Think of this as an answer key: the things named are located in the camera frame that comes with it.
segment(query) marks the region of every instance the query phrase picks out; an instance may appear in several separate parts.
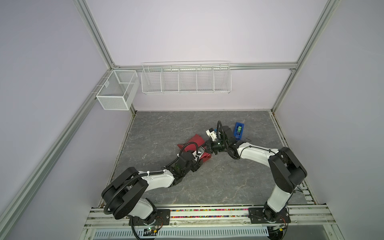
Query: divided wire basket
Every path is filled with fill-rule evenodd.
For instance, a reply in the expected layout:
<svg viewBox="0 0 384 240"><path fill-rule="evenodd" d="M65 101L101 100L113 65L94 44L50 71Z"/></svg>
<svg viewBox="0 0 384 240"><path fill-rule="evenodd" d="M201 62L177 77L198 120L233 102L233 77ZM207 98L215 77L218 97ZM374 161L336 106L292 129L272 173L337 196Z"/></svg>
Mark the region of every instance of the divided wire basket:
<svg viewBox="0 0 384 240"><path fill-rule="evenodd" d="M156 66L143 63L145 94L229 93L232 79L229 62Z"/></svg>
<svg viewBox="0 0 384 240"><path fill-rule="evenodd" d="M135 70L113 70L96 97L105 110L129 110L139 85Z"/></svg>

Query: white mesh bin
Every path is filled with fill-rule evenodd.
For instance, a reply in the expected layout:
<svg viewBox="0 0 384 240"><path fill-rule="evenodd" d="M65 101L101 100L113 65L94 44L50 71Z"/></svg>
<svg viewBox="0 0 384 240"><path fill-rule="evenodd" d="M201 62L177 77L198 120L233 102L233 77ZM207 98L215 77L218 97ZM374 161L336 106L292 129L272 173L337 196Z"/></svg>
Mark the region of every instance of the white mesh bin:
<svg viewBox="0 0 384 240"><path fill-rule="evenodd" d="M232 88L230 65L172 65L144 67L141 74L145 94L229 93Z"/></svg>
<svg viewBox="0 0 384 240"><path fill-rule="evenodd" d="M105 110L129 110L139 88L134 70L113 70L96 97Z"/></svg>

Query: wire basket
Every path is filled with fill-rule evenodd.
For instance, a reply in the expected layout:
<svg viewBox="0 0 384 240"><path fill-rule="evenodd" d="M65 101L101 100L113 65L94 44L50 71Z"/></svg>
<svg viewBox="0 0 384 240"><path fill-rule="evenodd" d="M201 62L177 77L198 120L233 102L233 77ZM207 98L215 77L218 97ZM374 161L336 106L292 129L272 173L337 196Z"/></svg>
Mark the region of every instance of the wire basket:
<svg viewBox="0 0 384 240"><path fill-rule="evenodd" d="M144 67L141 74L145 94L229 93L232 79L229 63Z"/></svg>
<svg viewBox="0 0 384 240"><path fill-rule="evenodd" d="M129 110L139 85L135 70L113 70L96 97L105 110Z"/></svg>

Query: mesh basket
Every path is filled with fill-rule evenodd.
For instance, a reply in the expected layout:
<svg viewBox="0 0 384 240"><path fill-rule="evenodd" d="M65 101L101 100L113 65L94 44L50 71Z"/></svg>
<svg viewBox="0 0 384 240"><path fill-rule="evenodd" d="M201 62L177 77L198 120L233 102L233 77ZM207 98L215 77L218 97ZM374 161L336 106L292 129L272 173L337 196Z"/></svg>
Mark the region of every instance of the mesh basket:
<svg viewBox="0 0 384 240"><path fill-rule="evenodd" d="M144 67L141 75L145 94L229 93L229 64L200 66Z"/></svg>
<svg viewBox="0 0 384 240"><path fill-rule="evenodd" d="M113 70L96 95L105 110L129 110L139 88L134 70Z"/></svg>

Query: white wall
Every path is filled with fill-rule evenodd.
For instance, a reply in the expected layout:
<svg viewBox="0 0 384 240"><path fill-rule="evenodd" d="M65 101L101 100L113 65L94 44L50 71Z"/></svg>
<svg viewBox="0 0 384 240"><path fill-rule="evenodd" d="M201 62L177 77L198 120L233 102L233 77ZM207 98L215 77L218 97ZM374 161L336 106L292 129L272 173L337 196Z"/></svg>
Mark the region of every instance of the white wall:
<svg viewBox="0 0 384 240"><path fill-rule="evenodd" d="M8 240L78 240L97 207L130 120L96 103Z"/></svg>
<svg viewBox="0 0 384 240"><path fill-rule="evenodd" d="M341 1L277 117L346 240L382 239L384 2Z"/></svg>
<svg viewBox="0 0 384 240"><path fill-rule="evenodd" d="M140 86L133 105L138 111L271 109L290 71L233 70L231 73L230 93L145 95Z"/></svg>
<svg viewBox="0 0 384 240"><path fill-rule="evenodd" d="M296 61L326 0L88 0L117 65Z"/></svg>
<svg viewBox="0 0 384 240"><path fill-rule="evenodd" d="M71 0L0 2L0 213L106 71Z"/></svg>

